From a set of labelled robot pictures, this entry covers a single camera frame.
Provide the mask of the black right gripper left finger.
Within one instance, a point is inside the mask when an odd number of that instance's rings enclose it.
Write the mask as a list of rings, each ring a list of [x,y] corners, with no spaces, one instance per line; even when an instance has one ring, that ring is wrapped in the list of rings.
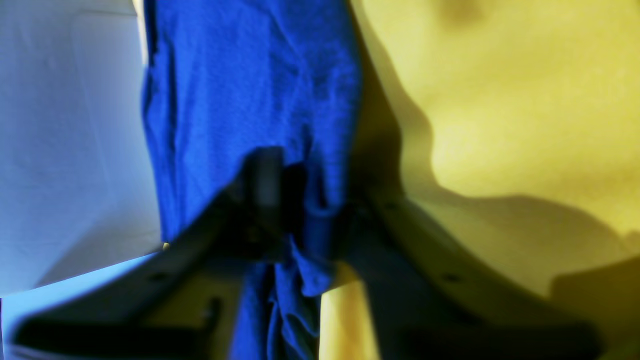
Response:
[[[284,151],[259,147],[167,250],[26,317],[14,360],[224,360],[247,273],[279,262]]]

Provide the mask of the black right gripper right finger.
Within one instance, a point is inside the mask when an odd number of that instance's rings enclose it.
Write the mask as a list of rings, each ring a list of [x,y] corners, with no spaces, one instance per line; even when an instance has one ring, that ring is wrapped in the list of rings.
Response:
[[[587,321],[544,303],[471,258],[394,193],[350,196],[343,255],[365,283],[383,360],[596,360]]]

